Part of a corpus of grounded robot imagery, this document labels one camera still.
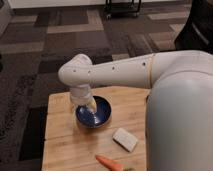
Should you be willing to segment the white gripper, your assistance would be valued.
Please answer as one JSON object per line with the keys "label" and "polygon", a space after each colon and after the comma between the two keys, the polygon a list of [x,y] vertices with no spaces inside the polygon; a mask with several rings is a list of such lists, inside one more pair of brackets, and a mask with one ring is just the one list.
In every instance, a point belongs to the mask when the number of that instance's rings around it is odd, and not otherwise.
{"label": "white gripper", "polygon": [[91,87],[88,84],[71,87],[70,99],[76,105],[87,105],[87,108],[92,113],[97,112],[97,104],[92,96]]}

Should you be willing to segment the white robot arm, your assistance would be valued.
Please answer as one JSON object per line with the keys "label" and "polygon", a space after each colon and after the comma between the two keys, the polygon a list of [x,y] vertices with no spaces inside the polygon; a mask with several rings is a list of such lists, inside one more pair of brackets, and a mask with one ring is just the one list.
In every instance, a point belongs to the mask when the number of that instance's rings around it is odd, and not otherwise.
{"label": "white robot arm", "polygon": [[151,53],[94,65],[78,54],[61,66],[76,104],[92,100],[91,84],[147,88],[147,171],[213,171],[213,54]]}

